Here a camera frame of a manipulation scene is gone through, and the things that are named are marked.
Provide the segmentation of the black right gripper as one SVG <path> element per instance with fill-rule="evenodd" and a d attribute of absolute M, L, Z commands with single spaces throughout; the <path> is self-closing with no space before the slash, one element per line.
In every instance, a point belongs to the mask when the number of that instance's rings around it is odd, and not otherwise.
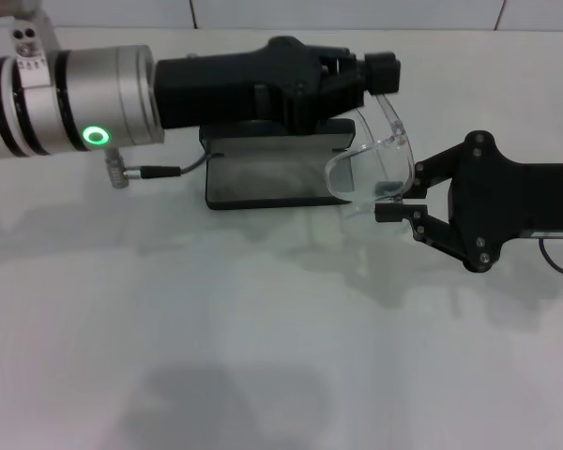
<path fill-rule="evenodd" d="M 408 148 L 384 148 L 381 157 L 375 197 L 426 197 L 429 188 L 452 177 L 451 225 L 431 216 L 426 205 L 377 203 L 374 214 L 378 223 L 407 221 L 415 241 L 467 270 L 489 270 L 510 240 L 563 239 L 563 163 L 510 160 L 486 131 L 473 131 L 418 162 Z"/>

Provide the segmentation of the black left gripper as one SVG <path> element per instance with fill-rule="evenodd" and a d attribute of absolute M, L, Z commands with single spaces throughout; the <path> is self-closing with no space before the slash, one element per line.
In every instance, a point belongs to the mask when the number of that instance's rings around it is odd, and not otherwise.
<path fill-rule="evenodd" d="M 293 135 L 358 105 L 358 61 L 347 49 L 273 37 L 252 52 L 160 60 L 154 94 L 165 129 L 276 122 Z"/>

